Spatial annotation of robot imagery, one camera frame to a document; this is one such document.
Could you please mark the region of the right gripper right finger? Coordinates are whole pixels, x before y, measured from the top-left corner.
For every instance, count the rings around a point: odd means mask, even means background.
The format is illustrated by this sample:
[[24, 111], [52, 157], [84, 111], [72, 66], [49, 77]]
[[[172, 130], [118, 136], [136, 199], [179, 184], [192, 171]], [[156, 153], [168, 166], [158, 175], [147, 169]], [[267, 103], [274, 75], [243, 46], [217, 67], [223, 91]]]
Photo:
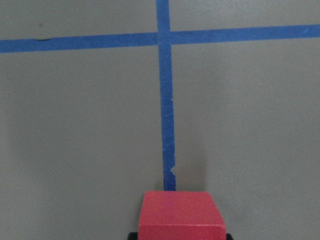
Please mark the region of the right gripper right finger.
[[226, 234], [226, 240], [234, 240], [231, 234], [227, 233]]

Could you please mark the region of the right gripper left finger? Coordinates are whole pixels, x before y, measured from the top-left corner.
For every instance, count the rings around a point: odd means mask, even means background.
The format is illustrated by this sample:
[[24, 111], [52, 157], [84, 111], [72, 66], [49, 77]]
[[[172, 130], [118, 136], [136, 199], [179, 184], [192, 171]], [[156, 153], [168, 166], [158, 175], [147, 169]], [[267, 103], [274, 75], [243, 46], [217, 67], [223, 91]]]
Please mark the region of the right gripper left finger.
[[138, 240], [138, 232], [130, 232], [127, 236], [127, 240]]

